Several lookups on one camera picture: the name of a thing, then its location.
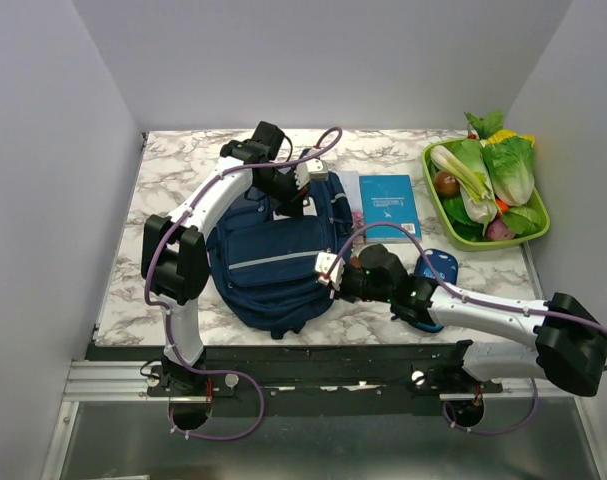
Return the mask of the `brown leather wallet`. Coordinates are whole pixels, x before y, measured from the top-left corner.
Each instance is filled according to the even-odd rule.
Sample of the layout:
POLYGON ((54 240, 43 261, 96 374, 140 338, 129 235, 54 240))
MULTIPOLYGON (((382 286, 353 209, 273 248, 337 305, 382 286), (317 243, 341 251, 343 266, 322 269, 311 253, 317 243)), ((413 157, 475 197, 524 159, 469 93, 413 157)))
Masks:
POLYGON ((352 266, 354 266, 355 268, 357 268, 357 269, 359 269, 359 270, 361 270, 361 269, 362 269, 361 263, 360 263, 359 259, 358 259, 356 256, 353 256, 353 257, 350 259, 350 263, 351 263, 351 265, 352 265, 352 266))

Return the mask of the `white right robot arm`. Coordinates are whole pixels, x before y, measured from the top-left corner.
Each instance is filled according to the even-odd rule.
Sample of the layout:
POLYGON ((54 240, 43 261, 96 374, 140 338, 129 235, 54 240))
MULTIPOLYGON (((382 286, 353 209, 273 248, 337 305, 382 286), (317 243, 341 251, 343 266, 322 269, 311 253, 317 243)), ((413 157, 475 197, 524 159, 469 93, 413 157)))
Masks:
POLYGON ((392 314, 428 332, 461 327, 498 337, 470 343, 447 362, 443 379, 463 392, 477 381, 540 378, 581 397, 597 394, 607 361, 606 329, 574 297, 513 300, 470 292, 448 283, 436 265, 439 253, 419 257, 414 273, 382 245, 364 249, 358 267, 332 253, 315 261, 319 282, 349 300, 384 302, 392 314))

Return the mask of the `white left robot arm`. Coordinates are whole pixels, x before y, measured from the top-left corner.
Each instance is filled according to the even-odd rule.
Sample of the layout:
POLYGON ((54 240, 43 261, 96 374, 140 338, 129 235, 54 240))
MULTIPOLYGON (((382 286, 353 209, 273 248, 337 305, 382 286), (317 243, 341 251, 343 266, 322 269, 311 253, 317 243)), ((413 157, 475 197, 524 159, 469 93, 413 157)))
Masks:
POLYGON ((316 153, 275 161, 287 135, 261 121, 246 140, 232 140, 219 153, 214 170, 172 213, 150 216, 144 225, 141 275, 144 299, 163 313, 164 370, 184 395, 197 393, 205 377, 236 375, 254 388, 248 374, 203 367, 205 347, 199 331, 198 298, 210 277, 207 240, 232 203, 250 188, 267 196, 280 215, 303 214, 309 181, 300 173, 316 153))

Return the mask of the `navy blue student backpack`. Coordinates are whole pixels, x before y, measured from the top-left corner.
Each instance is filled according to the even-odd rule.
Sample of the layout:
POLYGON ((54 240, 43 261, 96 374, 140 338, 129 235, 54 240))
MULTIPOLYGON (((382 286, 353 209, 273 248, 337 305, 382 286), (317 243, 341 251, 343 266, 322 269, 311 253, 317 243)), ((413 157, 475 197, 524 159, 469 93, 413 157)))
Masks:
POLYGON ((211 277, 227 306, 247 326, 281 339, 333 303, 317 282, 317 255, 338 252, 352 234, 352 212, 339 176, 313 181, 311 214, 276 214, 254 187, 238 196, 206 246, 211 277))

